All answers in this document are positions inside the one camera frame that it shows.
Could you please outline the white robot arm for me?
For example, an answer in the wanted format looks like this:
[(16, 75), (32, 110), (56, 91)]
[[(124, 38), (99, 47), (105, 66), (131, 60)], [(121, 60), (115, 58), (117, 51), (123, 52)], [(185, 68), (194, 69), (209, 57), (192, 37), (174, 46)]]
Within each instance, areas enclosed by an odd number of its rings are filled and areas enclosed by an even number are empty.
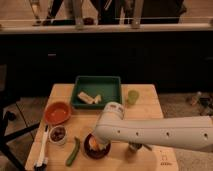
[(109, 102), (101, 112), (92, 135), (103, 145), (115, 140), (213, 152), (213, 117), (127, 120), (124, 118), (124, 106)]

